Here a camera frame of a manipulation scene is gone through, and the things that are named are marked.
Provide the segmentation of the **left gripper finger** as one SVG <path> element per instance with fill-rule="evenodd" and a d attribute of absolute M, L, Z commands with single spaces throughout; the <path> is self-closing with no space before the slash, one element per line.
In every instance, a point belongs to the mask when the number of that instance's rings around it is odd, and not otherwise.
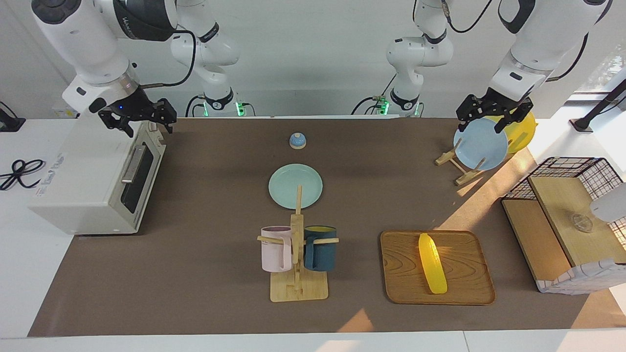
<path fill-rule="evenodd" d="M 474 120 L 485 116 L 482 106 L 483 100 L 475 95 L 468 95 L 457 107 L 456 115 L 460 124 L 458 131 L 463 133 L 467 126 Z"/>
<path fill-rule="evenodd" d="M 505 127 L 512 124 L 513 122 L 520 123 L 523 122 L 525 117 L 530 113 L 534 107 L 534 103 L 532 100 L 523 100 L 521 104 L 516 109 L 507 109 L 504 107 L 496 106 L 494 108 L 495 116 L 502 116 L 494 127 L 494 131 L 496 133 L 501 133 Z"/>

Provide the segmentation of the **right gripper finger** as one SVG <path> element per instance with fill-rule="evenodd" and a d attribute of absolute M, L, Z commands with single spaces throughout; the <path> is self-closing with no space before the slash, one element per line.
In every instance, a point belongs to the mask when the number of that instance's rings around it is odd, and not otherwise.
<path fill-rule="evenodd" d="M 165 127 L 169 134 L 174 133 L 174 124 L 177 122 L 178 113 L 166 98 L 161 98 L 152 103 L 149 121 Z"/>
<path fill-rule="evenodd" d="M 127 117 L 116 119 L 111 110 L 100 110 L 98 116 L 109 130 L 119 130 L 124 132 L 128 137 L 134 137 L 134 130 L 130 127 Z"/>

